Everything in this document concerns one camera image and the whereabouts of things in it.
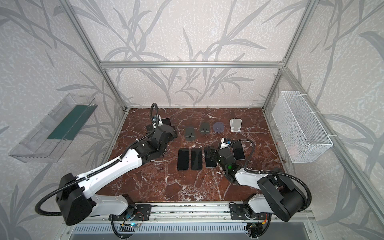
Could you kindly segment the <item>silver-edged phone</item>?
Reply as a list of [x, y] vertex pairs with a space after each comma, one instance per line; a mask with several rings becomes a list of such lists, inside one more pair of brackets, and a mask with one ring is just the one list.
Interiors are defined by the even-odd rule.
[[215, 152], [216, 150], [213, 146], [204, 147], [205, 163], [207, 168], [215, 168], [217, 166]]

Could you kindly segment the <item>white-edged phone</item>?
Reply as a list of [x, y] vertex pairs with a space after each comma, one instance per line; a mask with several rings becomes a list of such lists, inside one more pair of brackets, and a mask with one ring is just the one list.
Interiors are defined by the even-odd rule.
[[232, 150], [233, 150], [233, 154], [234, 154], [234, 159], [236, 161], [241, 161], [241, 160], [246, 159], [243, 145], [242, 145], [241, 141], [233, 143], [232, 144]]

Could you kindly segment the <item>black phone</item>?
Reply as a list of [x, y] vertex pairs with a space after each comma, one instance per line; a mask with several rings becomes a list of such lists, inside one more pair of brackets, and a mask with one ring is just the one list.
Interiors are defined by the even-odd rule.
[[190, 160], [190, 150], [189, 149], [179, 149], [177, 170], [178, 171], [188, 170], [189, 169], [189, 160]]
[[203, 154], [201, 148], [191, 149], [191, 170], [203, 169]]

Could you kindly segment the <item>white folding phone stand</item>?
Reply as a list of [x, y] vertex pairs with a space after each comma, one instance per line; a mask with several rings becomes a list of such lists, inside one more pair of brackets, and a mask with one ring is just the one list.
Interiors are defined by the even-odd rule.
[[241, 132], [242, 119], [231, 119], [230, 127], [231, 127], [231, 132], [233, 133]]

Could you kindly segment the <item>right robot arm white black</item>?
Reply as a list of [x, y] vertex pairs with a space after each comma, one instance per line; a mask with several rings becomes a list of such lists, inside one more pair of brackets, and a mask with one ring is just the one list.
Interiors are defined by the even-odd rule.
[[251, 195], [243, 201], [238, 214], [240, 218], [254, 220], [260, 214], [276, 215], [280, 220], [287, 222], [297, 212], [306, 210], [312, 202], [309, 187], [295, 176], [279, 169], [245, 169], [237, 164], [229, 148], [209, 150], [208, 156], [221, 167], [230, 183], [261, 191], [260, 195]]

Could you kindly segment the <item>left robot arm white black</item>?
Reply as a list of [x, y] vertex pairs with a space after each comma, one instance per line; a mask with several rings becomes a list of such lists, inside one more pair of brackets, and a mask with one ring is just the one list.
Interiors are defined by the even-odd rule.
[[177, 136], [171, 120], [163, 119], [153, 133], [136, 140], [112, 161], [78, 176], [71, 173], [63, 176], [59, 186], [71, 184], [71, 187], [57, 193], [56, 202], [66, 225], [76, 225], [87, 217], [124, 213], [132, 204], [129, 197], [101, 196], [98, 191], [127, 172], [163, 157], [168, 143]]

